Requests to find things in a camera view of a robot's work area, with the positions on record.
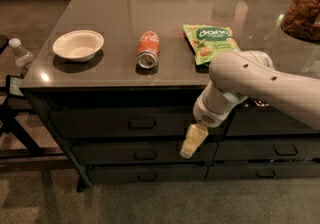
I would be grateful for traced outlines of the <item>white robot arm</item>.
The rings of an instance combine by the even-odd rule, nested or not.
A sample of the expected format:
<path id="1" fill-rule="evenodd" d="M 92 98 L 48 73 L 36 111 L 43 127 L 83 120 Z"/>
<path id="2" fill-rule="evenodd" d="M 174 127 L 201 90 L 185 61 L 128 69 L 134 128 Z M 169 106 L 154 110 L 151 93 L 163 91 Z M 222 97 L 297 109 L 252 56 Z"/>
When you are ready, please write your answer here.
<path id="1" fill-rule="evenodd" d="M 261 51 L 223 52 L 209 65 L 209 82 L 193 107 L 195 122 L 187 130 L 180 155 L 189 159 L 208 136 L 247 98 L 320 129 L 320 80 L 279 72 Z"/>

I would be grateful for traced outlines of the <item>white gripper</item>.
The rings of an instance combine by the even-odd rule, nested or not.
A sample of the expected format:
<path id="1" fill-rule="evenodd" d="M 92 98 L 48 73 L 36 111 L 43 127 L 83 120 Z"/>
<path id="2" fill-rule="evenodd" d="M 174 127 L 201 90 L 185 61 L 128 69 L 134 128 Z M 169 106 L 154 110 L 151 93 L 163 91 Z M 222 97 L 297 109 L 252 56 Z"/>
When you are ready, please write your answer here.
<path id="1" fill-rule="evenodd" d="M 183 158 L 190 159 L 208 136 L 206 127 L 218 127 L 228 117 L 233 108 L 233 104 L 224 104 L 222 113 L 219 114 L 216 110 L 207 108 L 202 98 L 198 97 L 193 107 L 193 116 L 197 123 L 189 126 L 186 138 L 182 143 L 180 155 Z"/>

